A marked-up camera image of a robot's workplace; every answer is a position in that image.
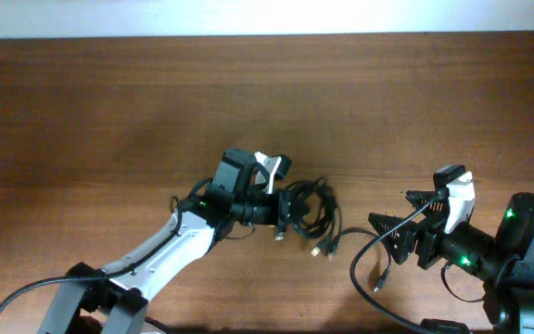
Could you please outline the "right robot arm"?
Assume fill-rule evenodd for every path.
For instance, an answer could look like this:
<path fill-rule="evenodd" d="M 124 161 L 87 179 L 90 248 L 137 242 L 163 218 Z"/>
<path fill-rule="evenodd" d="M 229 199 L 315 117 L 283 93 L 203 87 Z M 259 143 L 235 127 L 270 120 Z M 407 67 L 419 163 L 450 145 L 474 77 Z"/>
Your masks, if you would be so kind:
<path fill-rule="evenodd" d="M 368 221 L 385 234 L 395 263 L 410 253 L 427 269 L 438 260 L 460 267 L 483 283 L 484 311 L 498 333 L 534 333 L 534 193 L 509 200 L 491 236 L 470 224 L 471 199 L 434 199 L 431 191 L 410 191 L 406 198 L 424 218 L 372 213 Z"/>

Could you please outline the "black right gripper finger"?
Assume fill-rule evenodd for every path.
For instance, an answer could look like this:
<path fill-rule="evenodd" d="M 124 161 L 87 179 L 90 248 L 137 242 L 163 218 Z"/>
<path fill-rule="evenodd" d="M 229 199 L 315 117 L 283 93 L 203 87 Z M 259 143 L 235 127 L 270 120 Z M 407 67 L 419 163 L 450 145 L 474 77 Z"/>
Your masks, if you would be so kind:
<path fill-rule="evenodd" d="M 386 235 L 382 240 L 396 264 L 407 261 L 416 246 L 417 230 L 413 218 L 371 212 L 368 222 L 378 235 Z"/>
<path fill-rule="evenodd" d="M 448 217 L 448 190 L 445 188 L 433 191 L 408 190 L 405 198 L 425 217 Z"/>

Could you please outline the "black arm base clamp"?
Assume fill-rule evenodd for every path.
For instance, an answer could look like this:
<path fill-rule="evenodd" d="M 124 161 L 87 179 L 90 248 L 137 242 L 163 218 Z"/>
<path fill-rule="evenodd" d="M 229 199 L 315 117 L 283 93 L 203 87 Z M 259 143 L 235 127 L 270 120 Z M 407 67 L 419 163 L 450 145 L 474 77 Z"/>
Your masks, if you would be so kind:
<path fill-rule="evenodd" d="M 471 330 L 464 323 L 455 321 L 425 318 L 420 325 L 432 333 L 438 334 L 471 334 Z"/>

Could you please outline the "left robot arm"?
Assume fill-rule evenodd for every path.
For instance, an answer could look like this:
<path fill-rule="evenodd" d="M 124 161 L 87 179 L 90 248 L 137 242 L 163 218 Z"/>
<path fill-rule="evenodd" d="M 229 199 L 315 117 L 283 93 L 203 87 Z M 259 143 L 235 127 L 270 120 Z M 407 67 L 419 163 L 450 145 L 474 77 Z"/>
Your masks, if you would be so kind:
<path fill-rule="evenodd" d="M 274 183 L 286 177 L 291 160 L 242 148 L 224 151 L 216 174 L 200 180 L 178 200 L 169 221 L 120 259 L 94 269 L 78 263 L 60 284 L 39 327 L 42 333 L 77 333 L 86 328 L 82 311 L 100 311 L 100 333 L 140 333 L 149 303 L 179 272 L 229 237 L 235 224 L 281 228 L 291 199 Z"/>

